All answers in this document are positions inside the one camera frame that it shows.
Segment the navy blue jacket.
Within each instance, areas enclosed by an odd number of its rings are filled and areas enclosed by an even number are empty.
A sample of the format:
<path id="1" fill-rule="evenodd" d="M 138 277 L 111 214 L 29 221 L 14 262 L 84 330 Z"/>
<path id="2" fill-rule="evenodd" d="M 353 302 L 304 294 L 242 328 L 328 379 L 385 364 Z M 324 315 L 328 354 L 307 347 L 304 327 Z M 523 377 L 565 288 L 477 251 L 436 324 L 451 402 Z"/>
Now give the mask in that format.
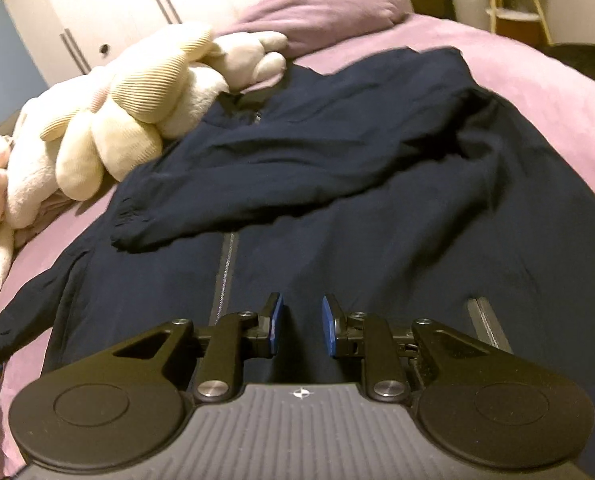
<path id="1" fill-rule="evenodd" d="M 321 301 L 472 333 L 491 304 L 519 356 L 595 401 L 595 194 L 454 49 L 381 52 L 220 96 L 116 188 L 0 314 L 0 363 L 50 334 L 47 370 L 173 318 L 279 292 L 288 353 L 252 382 L 339 382 Z"/>

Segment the cream flower plush cushion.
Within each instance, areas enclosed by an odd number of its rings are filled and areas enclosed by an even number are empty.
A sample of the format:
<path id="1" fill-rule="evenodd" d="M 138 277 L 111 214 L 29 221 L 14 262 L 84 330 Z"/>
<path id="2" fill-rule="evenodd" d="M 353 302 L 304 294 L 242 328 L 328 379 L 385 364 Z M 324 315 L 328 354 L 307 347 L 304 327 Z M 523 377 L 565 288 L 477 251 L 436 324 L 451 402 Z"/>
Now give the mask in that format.
<path id="1" fill-rule="evenodd" d="M 104 176 L 124 180 L 160 156 L 165 142 L 194 129 L 228 88 L 203 61 L 213 45 L 208 29 L 170 25 L 47 91 L 38 133 L 60 146 L 58 188 L 72 200 L 88 200 Z"/>

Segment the white plush bunny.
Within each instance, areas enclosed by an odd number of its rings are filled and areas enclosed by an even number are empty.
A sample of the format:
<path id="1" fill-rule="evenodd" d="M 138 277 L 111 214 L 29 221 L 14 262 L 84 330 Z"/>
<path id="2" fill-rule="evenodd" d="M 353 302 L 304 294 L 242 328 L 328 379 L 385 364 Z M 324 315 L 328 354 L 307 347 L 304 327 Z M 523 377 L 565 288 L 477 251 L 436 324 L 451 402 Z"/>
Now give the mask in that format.
<path id="1" fill-rule="evenodd" d="M 212 40 L 202 61 L 238 92 L 281 76 L 286 69 L 281 51 L 287 45 L 288 37 L 282 32 L 232 32 Z"/>

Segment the purple bed blanket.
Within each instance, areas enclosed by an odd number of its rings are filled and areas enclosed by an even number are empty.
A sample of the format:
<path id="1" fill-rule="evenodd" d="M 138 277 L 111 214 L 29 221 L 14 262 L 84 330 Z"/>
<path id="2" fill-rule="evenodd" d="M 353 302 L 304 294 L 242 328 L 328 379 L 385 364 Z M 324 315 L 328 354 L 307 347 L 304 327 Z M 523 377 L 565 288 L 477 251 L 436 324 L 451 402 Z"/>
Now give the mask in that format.
<path id="1" fill-rule="evenodd" d="M 327 18 L 262 18 L 233 25 L 239 30 L 276 30 L 288 36 L 288 55 L 308 54 L 297 64 L 329 74 L 371 53 L 398 47 L 416 51 L 453 46 L 461 50 L 474 79 L 500 94 L 544 135 L 595 193 L 595 82 L 553 58 L 505 37 L 453 21 L 409 15 L 401 24 L 360 36 L 358 27 L 341 28 Z M 63 249 L 106 209 L 117 184 L 107 180 L 95 198 L 72 203 L 16 257 L 0 292 L 0 312 L 17 291 L 54 263 Z M 0 479 L 23 465 L 4 411 L 14 393 L 36 378 L 50 330 L 20 352 L 0 382 Z"/>

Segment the purple pillow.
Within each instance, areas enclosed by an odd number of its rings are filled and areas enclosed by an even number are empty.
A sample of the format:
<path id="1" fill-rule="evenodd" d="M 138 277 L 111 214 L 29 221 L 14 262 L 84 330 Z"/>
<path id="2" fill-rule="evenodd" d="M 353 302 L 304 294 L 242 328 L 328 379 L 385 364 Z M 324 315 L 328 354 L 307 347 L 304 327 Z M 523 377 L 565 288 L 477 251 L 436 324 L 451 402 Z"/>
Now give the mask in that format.
<path id="1" fill-rule="evenodd" d="M 281 53 L 301 58 L 392 28 L 412 13 L 411 0 L 260 0 L 219 33 L 281 32 L 288 38 Z"/>

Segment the white round stool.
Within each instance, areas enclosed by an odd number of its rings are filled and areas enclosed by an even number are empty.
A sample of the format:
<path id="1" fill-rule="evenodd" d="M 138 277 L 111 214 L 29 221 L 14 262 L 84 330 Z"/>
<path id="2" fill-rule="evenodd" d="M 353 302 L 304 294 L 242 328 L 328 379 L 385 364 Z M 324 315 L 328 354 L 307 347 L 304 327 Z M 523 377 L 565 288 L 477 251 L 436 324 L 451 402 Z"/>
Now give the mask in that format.
<path id="1" fill-rule="evenodd" d="M 489 32 L 489 0 L 453 0 L 456 21 Z"/>

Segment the black bag on floor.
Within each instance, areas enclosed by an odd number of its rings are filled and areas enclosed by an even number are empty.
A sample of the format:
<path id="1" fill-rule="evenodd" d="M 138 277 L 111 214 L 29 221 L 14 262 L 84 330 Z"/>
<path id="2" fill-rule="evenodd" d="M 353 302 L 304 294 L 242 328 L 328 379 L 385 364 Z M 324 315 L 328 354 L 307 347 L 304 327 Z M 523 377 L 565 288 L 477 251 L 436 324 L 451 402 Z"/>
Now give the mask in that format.
<path id="1" fill-rule="evenodd" d="M 543 52 L 595 82 L 595 44 L 554 44 Z"/>

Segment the white wardrobe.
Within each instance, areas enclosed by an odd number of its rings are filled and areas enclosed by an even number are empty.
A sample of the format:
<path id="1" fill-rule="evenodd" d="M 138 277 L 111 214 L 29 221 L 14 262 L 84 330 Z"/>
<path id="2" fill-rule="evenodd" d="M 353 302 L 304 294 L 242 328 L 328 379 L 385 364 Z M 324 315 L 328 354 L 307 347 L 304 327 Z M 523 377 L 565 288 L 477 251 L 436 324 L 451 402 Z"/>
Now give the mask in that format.
<path id="1" fill-rule="evenodd" d="M 48 86 L 104 66 L 169 25 L 218 30 L 259 0 L 3 0 Z"/>

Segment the yellow-legged side table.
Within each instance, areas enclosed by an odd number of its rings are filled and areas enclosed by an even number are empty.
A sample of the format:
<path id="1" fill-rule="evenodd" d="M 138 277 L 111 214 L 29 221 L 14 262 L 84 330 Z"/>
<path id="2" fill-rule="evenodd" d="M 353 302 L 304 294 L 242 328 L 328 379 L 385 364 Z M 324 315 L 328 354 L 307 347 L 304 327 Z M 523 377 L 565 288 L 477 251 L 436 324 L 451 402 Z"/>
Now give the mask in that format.
<path id="1" fill-rule="evenodd" d="M 550 47 L 547 0 L 488 0 L 488 28 L 493 35 L 523 42 L 535 49 Z"/>

